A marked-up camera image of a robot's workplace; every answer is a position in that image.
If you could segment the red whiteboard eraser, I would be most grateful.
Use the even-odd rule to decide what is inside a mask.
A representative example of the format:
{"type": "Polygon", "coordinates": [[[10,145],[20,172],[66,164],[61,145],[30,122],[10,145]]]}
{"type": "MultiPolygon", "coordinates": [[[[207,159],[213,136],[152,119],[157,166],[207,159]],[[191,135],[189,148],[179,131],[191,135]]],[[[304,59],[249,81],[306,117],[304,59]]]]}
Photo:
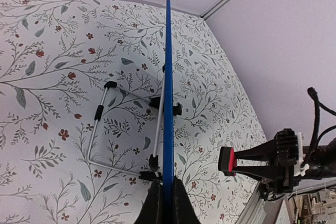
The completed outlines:
{"type": "Polygon", "coordinates": [[[234,149],[227,146],[221,147],[218,159],[218,170],[223,172],[225,176],[235,176],[235,173],[233,172],[234,164],[234,149]]]}

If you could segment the blue-framed whiteboard with writing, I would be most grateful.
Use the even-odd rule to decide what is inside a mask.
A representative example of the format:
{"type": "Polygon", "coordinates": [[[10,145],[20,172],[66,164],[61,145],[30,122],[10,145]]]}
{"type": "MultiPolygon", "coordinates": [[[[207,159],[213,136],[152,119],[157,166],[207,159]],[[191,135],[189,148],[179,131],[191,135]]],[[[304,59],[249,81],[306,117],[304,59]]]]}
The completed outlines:
{"type": "Polygon", "coordinates": [[[173,222],[174,131],[171,1],[166,1],[164,140],[163,140],[163,223],[173,222]]]}

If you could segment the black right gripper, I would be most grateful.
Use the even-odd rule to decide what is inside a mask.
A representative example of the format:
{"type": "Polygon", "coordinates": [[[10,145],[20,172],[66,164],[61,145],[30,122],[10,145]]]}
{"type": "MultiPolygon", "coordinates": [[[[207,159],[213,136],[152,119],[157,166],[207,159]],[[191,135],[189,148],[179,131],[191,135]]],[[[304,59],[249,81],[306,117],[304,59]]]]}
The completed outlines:
{"type": "MultiPolygon", "coordinates": [[[[296,139],[295,150],[298,156],[288,161],[281,153],[272,161],[274,166],[237,166],[232,172],[253,177],[265,184],[265,195],[282,195],[292,193],[301,180],[322,180],[335,178],[335,140],[328,145],[303,145],[302,133],[294,134],[291,129],[284,129],[276,134],[281,140],[288,140],[291,136],[296,139]]],[[[237,159],[250,161],[270,161],[276,152],[276,141],[271,140],[264,144],[244,151],[235,152],[237,159]]]]}

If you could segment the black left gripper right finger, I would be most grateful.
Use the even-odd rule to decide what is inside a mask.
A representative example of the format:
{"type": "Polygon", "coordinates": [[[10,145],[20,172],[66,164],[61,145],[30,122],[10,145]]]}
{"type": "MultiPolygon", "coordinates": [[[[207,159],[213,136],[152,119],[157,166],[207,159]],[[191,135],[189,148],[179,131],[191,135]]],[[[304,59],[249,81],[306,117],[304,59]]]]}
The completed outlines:
{"type": "Polygon", "coordinates": [[[173,183],[173,223],[201,224],[190,202],[183,182],[174,177],[173,183]]]}

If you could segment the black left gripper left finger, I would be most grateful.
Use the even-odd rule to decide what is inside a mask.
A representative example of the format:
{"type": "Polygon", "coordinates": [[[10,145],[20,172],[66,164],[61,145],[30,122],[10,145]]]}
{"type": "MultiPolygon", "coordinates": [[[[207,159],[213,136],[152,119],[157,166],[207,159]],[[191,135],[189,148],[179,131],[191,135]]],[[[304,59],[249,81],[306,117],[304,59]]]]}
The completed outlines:
{"type": "Polygon", "coordinates": [[[134,224],[162,223],[162,185],[156,179],[151,184],[144,204],[134,224]]]}

